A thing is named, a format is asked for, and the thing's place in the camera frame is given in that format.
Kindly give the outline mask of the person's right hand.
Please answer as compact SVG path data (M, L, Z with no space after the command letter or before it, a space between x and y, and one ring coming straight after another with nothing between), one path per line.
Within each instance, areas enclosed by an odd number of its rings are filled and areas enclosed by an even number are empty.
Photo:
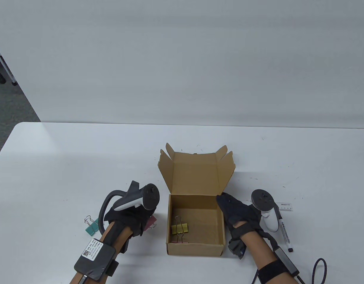
M253 205L245 205L227 193L217 195L216 201L232 240L239 240L249 232L263 230L260 226L261 214Z

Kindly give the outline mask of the person's left hand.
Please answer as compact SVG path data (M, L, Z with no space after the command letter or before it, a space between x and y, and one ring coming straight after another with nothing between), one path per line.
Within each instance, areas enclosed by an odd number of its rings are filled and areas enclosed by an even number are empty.
M154 214L155 209L147 210L142 205L139 207L129 207L121 211L115 211L113 208L110 209L104 216L104 221L109 223L119 222L124 227L130 227L133 232L133 236L142 236L145 231L150 217Z

